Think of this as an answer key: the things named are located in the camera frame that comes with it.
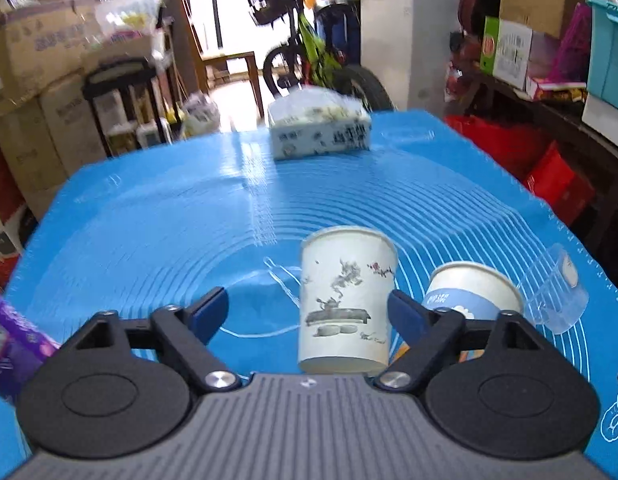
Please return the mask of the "white ink-painting paper cup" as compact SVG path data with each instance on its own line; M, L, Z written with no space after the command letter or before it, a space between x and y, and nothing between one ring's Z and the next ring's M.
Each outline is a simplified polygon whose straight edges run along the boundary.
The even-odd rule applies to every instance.
M334 226L301 245L298 365L307 374L381 372L398 253L384 233Z

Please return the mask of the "blue sailboat paper cup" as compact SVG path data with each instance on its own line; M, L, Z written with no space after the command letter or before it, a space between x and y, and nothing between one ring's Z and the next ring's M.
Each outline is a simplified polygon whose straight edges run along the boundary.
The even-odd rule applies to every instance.
M428 310L452 309L469 321L494 321L501 311L524 312L522 294L509 278L470 261L439 266L417 302Z

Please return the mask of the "clear plastic cup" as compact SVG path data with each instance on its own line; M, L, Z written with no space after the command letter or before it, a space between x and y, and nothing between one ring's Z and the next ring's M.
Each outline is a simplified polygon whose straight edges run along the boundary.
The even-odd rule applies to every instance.
M563 335L573 328L589 303L576 265L559 244L537 256L522 276L518 289L524 297L525 318L554 335Z

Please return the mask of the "purple paper cup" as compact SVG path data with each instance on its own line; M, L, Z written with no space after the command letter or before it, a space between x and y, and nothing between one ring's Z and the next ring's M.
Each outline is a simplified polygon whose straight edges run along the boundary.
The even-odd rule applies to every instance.
M22 387L59 344L0 295L0 397L13 404Z

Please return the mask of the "blue silicone baking mat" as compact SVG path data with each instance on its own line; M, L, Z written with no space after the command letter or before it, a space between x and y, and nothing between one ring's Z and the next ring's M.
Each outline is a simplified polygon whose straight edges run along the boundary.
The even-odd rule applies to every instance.
M328 226L387 234L397 285L414 298L456 260L491 266L532 295L564 250L589 303L553 342L600 396L586 452L618 478L618 289L547 204L424 112L375 116L363 152L276 162L259 130L83 168L32 234L6 298L63 341L98 311L142 318L222 286L231 307L212 351L242 376L293 373L300 245Z

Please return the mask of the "red flat box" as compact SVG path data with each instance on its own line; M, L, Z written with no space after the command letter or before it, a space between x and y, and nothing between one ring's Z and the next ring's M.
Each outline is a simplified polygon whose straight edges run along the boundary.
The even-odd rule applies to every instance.
M544 200L557 218L571 226L592 202L594 188L568 165L552 142L524 180L527 190Z

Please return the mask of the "red gift bag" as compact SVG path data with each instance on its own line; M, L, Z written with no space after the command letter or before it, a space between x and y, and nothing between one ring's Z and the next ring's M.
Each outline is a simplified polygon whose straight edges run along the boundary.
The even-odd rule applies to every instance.
M464 115L448 115L444 122L518 181L525 180L551 142L542 129L523 122Z

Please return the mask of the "small white red carton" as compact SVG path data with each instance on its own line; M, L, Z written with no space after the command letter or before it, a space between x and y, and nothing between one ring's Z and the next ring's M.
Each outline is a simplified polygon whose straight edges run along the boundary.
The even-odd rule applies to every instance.
M0 153L0 287L10 280L16 263L24 250L19 228L26 202Z

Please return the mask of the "white tissue box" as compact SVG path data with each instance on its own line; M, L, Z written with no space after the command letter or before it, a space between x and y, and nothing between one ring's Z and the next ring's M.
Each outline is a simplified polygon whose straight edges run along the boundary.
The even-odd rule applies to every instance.
M268 109L275 160L368 151L372 120L363 103L321 87L292 90Z

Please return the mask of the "black metal rack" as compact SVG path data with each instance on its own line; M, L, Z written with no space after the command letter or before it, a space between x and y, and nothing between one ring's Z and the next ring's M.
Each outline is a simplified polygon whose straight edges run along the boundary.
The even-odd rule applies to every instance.
M95 128L103 145L107 158L113 158L114 152L106 139L105 130L100 121L100 114L96 110L95 100L106 96L106 94L117 91L122 99L126 120L133 122L138 120L133 90L143 88L149 97L150 109L156 120L158 128L158 138L160 144L171 143L171 136L166 133L160 122L156 91L152 82L158 79L160 74L167 75L169 96L173 106L176 106L175 82L174 77L169 74L169 70L174 62L171 53L165 54L162 58L132 58L124 56L116 58L104 64L100 64L95 70L87 73L83 78L82 94L88 102Z

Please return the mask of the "wooden chair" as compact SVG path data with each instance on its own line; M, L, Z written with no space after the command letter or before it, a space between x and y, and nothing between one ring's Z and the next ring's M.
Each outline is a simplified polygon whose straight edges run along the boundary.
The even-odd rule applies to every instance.
M190 56L193 58L194 74L196 77L197 88L208 96L210 93L208 70L216 65L226 64L228 61L244 61L247 67L248 81L251 85L254 102L258 108L259 118L264 118L264 106L259 82L259 71L254 51L247 52L224 52L223 50L206 51L202 48L202 43L196 32L190 12L188 0L178 0L180 9L184 16L186 25L187 43L190 49Z

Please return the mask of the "green black bicycle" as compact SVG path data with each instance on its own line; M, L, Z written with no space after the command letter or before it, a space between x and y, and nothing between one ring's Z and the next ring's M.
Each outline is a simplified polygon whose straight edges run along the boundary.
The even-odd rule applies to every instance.
M369 112L394 109L379 79L367 68L349 61L334 44L330 30L325 38L318 36L304 13L307 0L247 1L258 26L272 25L284 16L297 20L288 40L272 49L263 62L262 77L275 99L304 86L317 86L357 98Z

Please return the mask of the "green white product box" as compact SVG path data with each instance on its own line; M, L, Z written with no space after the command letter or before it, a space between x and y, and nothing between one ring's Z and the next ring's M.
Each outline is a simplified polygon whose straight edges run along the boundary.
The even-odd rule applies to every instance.
M533 31L515 22L486 17L480 70L517 90L524 90Z

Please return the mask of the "white chest freezer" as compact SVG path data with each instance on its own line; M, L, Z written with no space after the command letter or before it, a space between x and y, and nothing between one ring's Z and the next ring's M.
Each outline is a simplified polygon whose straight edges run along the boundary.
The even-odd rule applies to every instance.
M361 0L361 63L397 110L442 117L460 0Z

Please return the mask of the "blue water barrel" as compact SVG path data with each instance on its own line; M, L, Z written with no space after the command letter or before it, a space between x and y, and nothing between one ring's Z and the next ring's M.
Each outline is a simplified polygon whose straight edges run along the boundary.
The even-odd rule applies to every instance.
M316 0L313 8L318 36L331 46L344 64L361 61L359 6L351 0Z

